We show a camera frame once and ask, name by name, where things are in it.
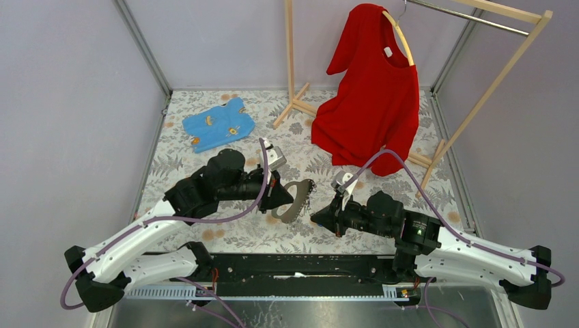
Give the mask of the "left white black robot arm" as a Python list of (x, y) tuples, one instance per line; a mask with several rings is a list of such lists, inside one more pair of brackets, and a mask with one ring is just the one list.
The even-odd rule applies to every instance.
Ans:
[(148, 284), (177, 277), (202, 281), (216, 270), (201, 242), (187, 242), (177, 250), (149, 254), (165, 237), (206, 220), (222, 201), (250, 200), (245, 214), (261, 213), (291, 204), (292, 195), (281, 185), (279, 168), (287, 160), (277, 146), (266, 146), (264, 159), (254, 170), (244, 170), (244, 155), (221, 150), (188, 178), (178, 181), (156, 205), (107, 240), (88, 248), (72, 246), (64, 253), (81, 306), (103, 311), (125, 294)]

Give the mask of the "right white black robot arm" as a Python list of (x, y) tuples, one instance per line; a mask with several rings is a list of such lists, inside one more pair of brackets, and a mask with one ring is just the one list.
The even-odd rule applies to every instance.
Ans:
[(338, 237), (353, 229), (393, 239), (395, 255), (384, 270), (390, 282), (429, 278), (464, 282), (495, 289), (526, 308), (545, 310), (550, 304), (547, 247), (515, 249), (463, 233), (454, 235), (439, 219), (406, 210), (382, 191), (365, 205), (353, 199), (344, 202), (338, 193), (311, 215), (311, 221)]

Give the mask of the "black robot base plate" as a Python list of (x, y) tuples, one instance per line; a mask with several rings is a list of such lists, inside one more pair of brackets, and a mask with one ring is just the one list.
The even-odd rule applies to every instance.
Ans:
[(382, 297), (386, 286), (427, 281), (392, 256), (211, 254), (201, 242), (182, 248), (199, 265), (189, 280), (215, 287), (220, 297)]

